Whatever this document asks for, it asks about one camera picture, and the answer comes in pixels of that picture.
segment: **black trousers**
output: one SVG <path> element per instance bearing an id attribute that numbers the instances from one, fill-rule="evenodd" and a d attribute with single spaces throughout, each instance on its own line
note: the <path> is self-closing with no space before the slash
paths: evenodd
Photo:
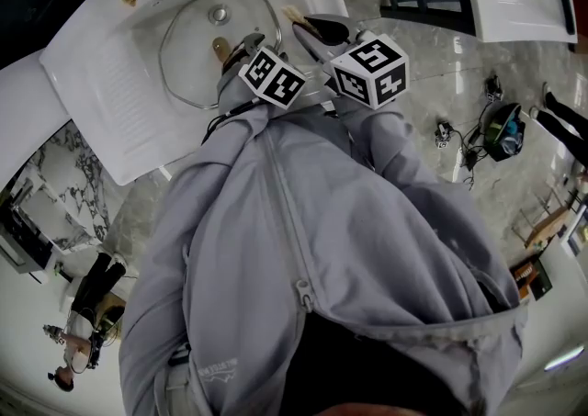
<path id="1" fill-rule="evenodd" d="M 79 313 L 96 326 L 96 307 L 113 286 L 125 275 L 127 270 L 122 264 L 113 264 L 108 270 L 110 256 L 100 253 L 90 272 L 82 280 L 75 294 L 72 311 Z"/>
<path id="2" fill-rule="evenodd" d="M 537 122 L 545 127 L 555 138 L 561 141 L 581 164 L 588 167 L 588 120 L 570 107 L 559 103 L 553 94 L 548 93 L 546 103 L 549 110 L 578 130 L 580 137 L 569 132 L 549 113 L 539 111 Z"/>

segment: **zipper pull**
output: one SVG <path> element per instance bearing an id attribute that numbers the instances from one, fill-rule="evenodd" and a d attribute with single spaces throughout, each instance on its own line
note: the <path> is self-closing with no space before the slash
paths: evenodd
<path id="1" fill-rule="evenodd" d="M 311 285 L 305 280 L 299 280 L 296 283 L 296 290 L 300 298 L 300 305 L 307 313 L 312 312 L 312 291 Z"/>

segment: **drain strainer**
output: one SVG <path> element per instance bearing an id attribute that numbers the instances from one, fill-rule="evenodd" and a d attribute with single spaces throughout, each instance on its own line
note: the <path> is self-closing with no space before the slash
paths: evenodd
<path id="1" fill-rule="evenodd" d="M 215 26 L 224 26 L 231 20 L 231 10 L 226 5 L 215 5 L 209 10 L 209 21 Z"/>

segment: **gray tile floor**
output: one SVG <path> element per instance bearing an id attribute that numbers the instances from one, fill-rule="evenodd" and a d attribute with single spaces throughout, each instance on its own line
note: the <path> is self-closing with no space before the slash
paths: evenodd
<path id="1" fill-rule="evenodd" d="M 389 34 L 408 53 L 411 91 L 401 98 L 401 105 L 414 125 L 417 148 L 426 162 L 449 181 L 458 177 L 458 138 L 438 150 L 435 122 L 444 118 L 464 134 L 473 127 L 485 101 L 483 83 L 491 71 L 499 75 L 505 99 L 520 103 L 526 114 L 538 104 L 542 82 L 549 80 L 562 103 L 588 116 L 588 58 L 568 52 L 564 44 L 484 44 L 443 28 L 382 19 L 380 0 L 345 2 L 351 17 L 368 29 Z M 522 242 L 511 230 L 516 225 L 523 234 L 529 233 L 520 209 L 537 219 L 541 213 L 537 197 L 547 198 L 550 186 L 555 186 L 562 197 L 566 189 L 561 183 L 571 165 L 562 145 L 526 115 L 523 119 L 527 124 L 523 151 L 500 163 L 490 158 L 481 161 L 475 168 L 471 190 L 508 264 L 525 255 Z M 129 275 L 138 274 L 141 252 L 165 186 L 166 180 L 159 172 L 139 179 L 107 236 L 106 248 L 120 251 L 130 261 Z M 95 257 L 92 251 L 70 255 L 65 259 L 66 270 L 82 275 Z M 133 279 L 124 279 L 118 292 L 127 295 L 133 283 Z"/>

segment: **sink basin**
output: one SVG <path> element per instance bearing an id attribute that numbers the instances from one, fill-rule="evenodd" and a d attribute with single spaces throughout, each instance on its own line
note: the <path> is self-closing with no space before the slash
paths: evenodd
<path id="1" fill-rule="evenodd" d="M 191 107 L 165 89 L 158 65 L 164 33 L 190 0 L 86 0 L 41 54 L 51 83 L 112 178 L 124 185 L 193 152 L 218 113 Z M 282 50 L 303 72 L 313 62 L 295 40 L 281 8 L 346 15 L 343 0 L 268 0 L 283 33 Z M 209 20 L 215 6 L 228 17 Z M 197 0 L 182 13 L 162 52 L 173 91 L 202 105 L 216 103 L 221 62 L 212 41 L 234 46 L 251 32 L 273 44 L 276 31 L 263 0 Z"/>

